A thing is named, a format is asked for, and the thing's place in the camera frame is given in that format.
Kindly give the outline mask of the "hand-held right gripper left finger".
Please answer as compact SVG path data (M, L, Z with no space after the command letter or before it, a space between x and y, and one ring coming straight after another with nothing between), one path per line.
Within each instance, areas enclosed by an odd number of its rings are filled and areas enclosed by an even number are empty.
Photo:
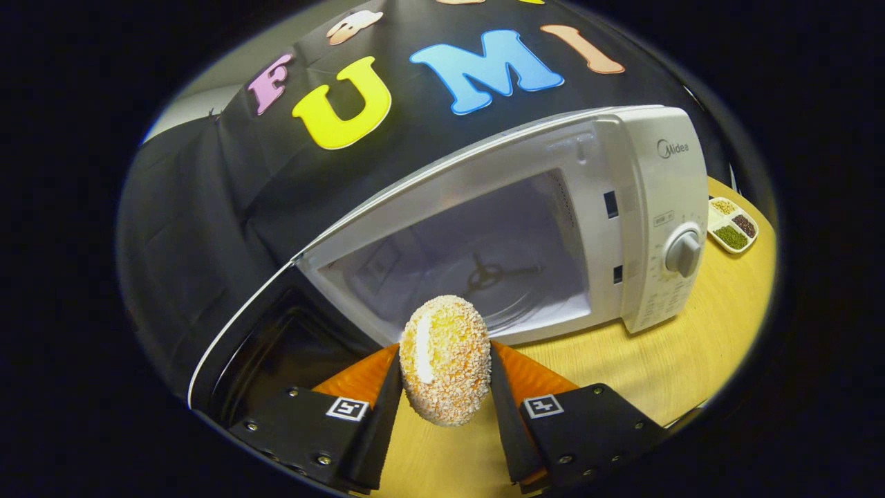
M230 433L288 472L370 494L380 488L401 393L399 346L392 344L312 389L279 389Z

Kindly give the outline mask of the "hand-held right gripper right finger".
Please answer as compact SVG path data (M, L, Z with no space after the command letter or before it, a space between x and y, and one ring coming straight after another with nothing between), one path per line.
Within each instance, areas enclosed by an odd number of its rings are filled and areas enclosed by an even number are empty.
M509 476L521 492L588 485L644 456L667 430L603 382L579 387L491 344L491 394Z

